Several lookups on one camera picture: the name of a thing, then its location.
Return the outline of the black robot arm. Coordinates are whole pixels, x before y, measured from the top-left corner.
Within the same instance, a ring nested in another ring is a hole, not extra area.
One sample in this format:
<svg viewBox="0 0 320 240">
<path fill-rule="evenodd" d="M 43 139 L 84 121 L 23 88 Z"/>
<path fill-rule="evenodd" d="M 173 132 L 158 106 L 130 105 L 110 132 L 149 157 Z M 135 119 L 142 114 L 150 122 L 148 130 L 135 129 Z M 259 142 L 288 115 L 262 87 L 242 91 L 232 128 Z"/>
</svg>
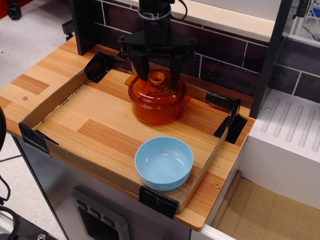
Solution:
<svg viewBox="0 0 320 240">
<path fill-rule="evenodd" d="M 129 58 L 137 75 L 143 81 L 148 80 L 149 59 L 168 59 L 170 82 L 180 79 L 182 66 L 188 59 L 195 58 L 194 37 L 176 32 L 171 28 L 171 20 L 182 21 L 172 15 L 171 5 L 174 0 L 140 0 L 137 13 L 142 20 L 143 30 L 122 35 L 119 56 Z"/>
</svg>

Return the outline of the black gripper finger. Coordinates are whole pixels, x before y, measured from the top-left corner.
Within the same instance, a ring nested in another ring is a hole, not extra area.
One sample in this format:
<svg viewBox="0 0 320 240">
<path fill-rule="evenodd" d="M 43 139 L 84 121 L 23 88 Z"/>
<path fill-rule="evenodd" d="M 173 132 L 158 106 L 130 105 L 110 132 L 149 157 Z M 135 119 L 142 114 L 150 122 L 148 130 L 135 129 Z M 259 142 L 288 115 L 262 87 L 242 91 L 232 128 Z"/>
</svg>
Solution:
<svg viewBox="0 0 320 240">
<path fill-rule="evenodd" d="M 149 76 L 149 56 L 150 53 L 148 51 L 132 51 L 130 54 L 134 69 L 143 81 L 147 81 Z"/>
<path fill-rule="evenodd" d="M 180 79 L 183 64 L 188 59 L 187 53 L 174 53 L 170 59 L 170 83 L 176 83 Z"/>
</svg>

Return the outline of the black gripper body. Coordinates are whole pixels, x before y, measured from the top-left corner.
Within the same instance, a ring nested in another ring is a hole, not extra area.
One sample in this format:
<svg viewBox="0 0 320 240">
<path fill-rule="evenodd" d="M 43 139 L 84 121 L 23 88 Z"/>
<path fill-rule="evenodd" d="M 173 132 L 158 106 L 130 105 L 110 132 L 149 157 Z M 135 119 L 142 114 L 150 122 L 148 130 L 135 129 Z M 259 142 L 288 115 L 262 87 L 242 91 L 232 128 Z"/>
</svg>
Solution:
<svg viewBox="0 0 320 240">
<path fill-rule="evenodd" d="M 119 56 L 122 58 L 146 57 L 183 60 L 195 57 L 194 37 L 183 35 L 171 28 L 170 14 L 139 15 L 142 20 L 142 30 L 121 35 L 118 42 L 121 45 Z"/>
</svg>

